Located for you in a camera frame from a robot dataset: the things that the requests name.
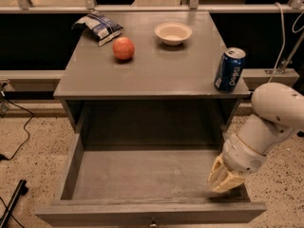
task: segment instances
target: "blue can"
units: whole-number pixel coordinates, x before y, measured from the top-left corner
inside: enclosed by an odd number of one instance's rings
[[[246,53],[240,48],[230,47],[221,56],[214,85],[222,92],[232,92],[237,86],[245,66]]]

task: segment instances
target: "terrazzo floor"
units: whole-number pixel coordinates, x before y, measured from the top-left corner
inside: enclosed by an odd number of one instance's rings
[[[54,197],[73,131],[59,103],[20,104],[31,110],[35,117],[27,126],[29,141],[13,160],[0,161],[0,196],[8,203],[19,180],[27,180],[28,192],[19,199],[13,215],[24,227],[50,228],[34,215],[34,210],[40,205],[50,204]],[[228,132],[237,131],[250,113],[250,104],[242,104]],[[11,106],[0,119],[2,154],[10,157],[27,137],[23,125],[28,118],[28,113]],[[275,147],[259,172],[247,179],[246,187],[251,201],[262,201],[267,206],[267,211],[250,223],[179,227],[304,227],[304,138],[294,136]],[[4,206],[1,204],[0,214],[3,212]],[[11,218],[8,227],[20,226]]]

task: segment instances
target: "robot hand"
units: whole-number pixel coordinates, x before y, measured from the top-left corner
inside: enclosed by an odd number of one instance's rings
[[[274,146],[304,129],[304,97],[286,85],[259,86],[252,96],[252,107],[254,114],[229,137],[216,157],[208,179],[214,192],[243,184],[266,162]]]

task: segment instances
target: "white bowl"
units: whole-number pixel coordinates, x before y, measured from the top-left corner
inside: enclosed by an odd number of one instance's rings
[[[189,39],[192,34],[190,27],[175,22],[167,22],[158,25],[155,28],[155,33],[162,41],[169,46],[177,46]]]

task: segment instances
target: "white cable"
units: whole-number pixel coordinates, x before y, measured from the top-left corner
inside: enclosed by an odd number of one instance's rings
[[[280,10],[280,13],[281,13],[281,26],[282,26],[282,38],[283,38],[283,42],[282,42],[282,48],[281,48],[281,51],[279,52],[278,54],[278,57],[276,59],[276,62],[275,62],[275,67],[274,67],[274,71],[273,71],[273,74],[272,76],[270,77],[268,83],[270,83],[274,76],[275,76],[275,73],[276,73],[276,68],[277,68],[277,65],[278,65],[278,62],[282,56],[282,53],[283,53],[283,50],[285,48],[285,23],[284,23],[284,12],[283,12],[283,9],[281,7],[281,5],[279,3],[275,3],[275,5],[279,8]]]
[[[300,19],[300,17],[303,15],[304,11],[302,11],[302,13],[300,15],[298,15],[298,17],[296,18],[296,20],[294,21],[294,24],[293,24],[293,33],[296,34],[298,32],[300,32],[301,30],[304,29],[304,26],[302,26],[302,28],[298,29],[298,30],[295,30],[295,25],[297,23],[297,21]]]

